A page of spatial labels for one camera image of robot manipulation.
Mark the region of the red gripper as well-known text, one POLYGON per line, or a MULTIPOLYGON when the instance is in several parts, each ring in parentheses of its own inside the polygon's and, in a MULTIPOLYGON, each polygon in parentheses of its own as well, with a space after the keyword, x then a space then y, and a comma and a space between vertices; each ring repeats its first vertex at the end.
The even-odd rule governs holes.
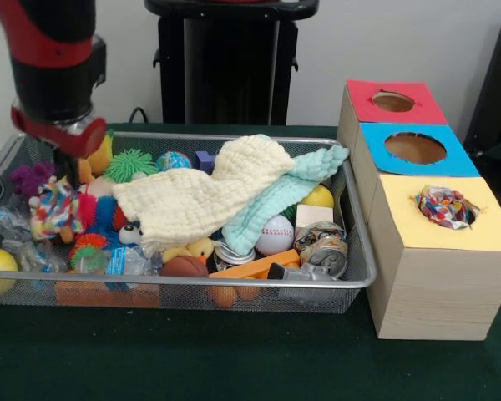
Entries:
POLYGON ((102 144, 107 129, 105 119, 90 113, 76 121, 42 122, 28 117, 18 106, 11 107, 11 118, 21 132, 55 147, 56 176, 67 176, 69 184, 78 188, 77 158, 89 157, 102 144))

